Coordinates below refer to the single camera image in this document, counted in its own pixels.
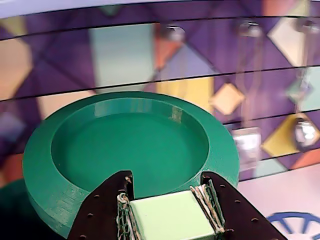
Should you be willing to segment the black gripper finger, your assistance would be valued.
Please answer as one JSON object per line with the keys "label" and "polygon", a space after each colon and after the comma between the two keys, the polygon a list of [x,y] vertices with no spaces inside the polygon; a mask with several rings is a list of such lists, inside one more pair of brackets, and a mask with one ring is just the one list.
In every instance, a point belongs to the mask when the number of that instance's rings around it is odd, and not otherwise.
{"label": "black gripper finger", "polygon": [[203,171],[197,185],[190,185],[213,233],[201,240],[285,240],[232,184],[212,171]]}
{"label": "black gripper finger", "polygon": [[140,240],[131,206],[134,181],[121,170],[102,182],[82,202],[68,234],[69,240]]}

